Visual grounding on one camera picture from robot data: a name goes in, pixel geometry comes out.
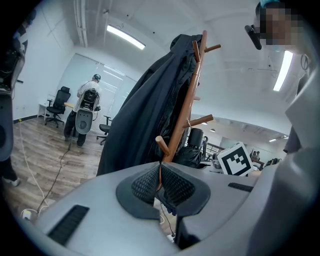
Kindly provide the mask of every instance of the black microphone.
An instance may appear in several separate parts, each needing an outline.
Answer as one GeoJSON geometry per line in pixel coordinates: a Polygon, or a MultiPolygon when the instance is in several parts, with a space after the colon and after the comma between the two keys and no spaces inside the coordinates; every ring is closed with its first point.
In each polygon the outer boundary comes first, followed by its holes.
{"type": "Polygon", "coordinates": [[[244,27],[244,29],[245,29],[246,33],[248,34],[248,36],[251,38],[255,48],[257,50],[261,50],[262,49],[262,45],[260,43],[260,39],[259,39],[257,33],[254,30],[254,25],[251,25],[251,26],[246,25],[244,27]]]}

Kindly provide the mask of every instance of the chair base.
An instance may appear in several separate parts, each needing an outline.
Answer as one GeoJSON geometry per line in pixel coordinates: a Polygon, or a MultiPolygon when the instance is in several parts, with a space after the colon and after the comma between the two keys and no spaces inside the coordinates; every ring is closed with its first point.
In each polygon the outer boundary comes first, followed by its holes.
{"type": "Polygon", "coordinates": [[[103,140],[101,140],[100,145],[102,146],[102,143],[104,143],[107,139],[107,136],[97,136],[96,139],[102,138],[103,140]]]}
{"type": "Polygon", "coordinates": [[[64,125],[65,125],[65,122],[57,119],[57,117],[60,118],[60,116],[58,116],[57,114],[54,114],[53,117],[47,117],[47,118],[45,119],[44,125],[46,126],[47,123],[49,123],[49,122],[55,122],[56,127],[59,128],[58,122],[60,122],[60,123],[62,123],[62,126],[64,126],[64,125]]]}

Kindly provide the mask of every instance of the person's leg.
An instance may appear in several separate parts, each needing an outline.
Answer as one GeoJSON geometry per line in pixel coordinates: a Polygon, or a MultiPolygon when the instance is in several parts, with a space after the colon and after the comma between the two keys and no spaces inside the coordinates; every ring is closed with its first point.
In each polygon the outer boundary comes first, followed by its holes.
{"type": "Polygon", "coordinates": [[[15,187],[18,186],[20,179],[12,168],[10,157],[5,161],[0,162],[0,170],[1,176],[5,182],[11,183],[15,187]]]}
{"type": "Polygon", "coordinates": [[[71,113],[68,115],[68,118],[66,119],[66,122],[64,125],[64,130],[63,130],[63,134],[64,134],[66,141],[69,140],[71,131],[72,131],[73,127],[75,126],[76,115],[77,115],[77,113],[72,110],[71,113]]]}
{"type": "Polygon", "coordinates": [[[80,134],[78,135],[78,140],[76,142],[78,147],[82,147],[82,145],[85,143],[86,141],[86,134],[80,134]]]}

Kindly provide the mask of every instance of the gray sleeve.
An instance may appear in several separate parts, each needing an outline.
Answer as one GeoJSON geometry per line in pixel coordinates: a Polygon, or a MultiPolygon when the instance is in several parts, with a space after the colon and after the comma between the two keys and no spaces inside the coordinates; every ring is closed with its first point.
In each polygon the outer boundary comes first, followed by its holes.
{"type": "Polygon", "coordinates": [[[300,140],[298,138],[298,135],[296,134],[295,129],[291,127],[289,138],[287,143],[285,144],[283,151],[287,154],[290,154],[297,152],[299,149],[301,149],[300,140]]]}

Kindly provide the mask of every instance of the shoe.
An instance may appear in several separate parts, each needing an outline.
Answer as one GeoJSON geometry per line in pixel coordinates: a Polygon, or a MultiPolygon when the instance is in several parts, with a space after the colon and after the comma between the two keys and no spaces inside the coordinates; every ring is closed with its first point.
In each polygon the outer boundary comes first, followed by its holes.
{"type": "Polygon", "coordinates": [[[20,179],[17,178],[16,180],[11,180],[11,179],[6,179],[4,177],[2,177],[2,179],[6,182],[6,183],[11,183],[12,186],[16,187],[20,184],[20,179]]]}

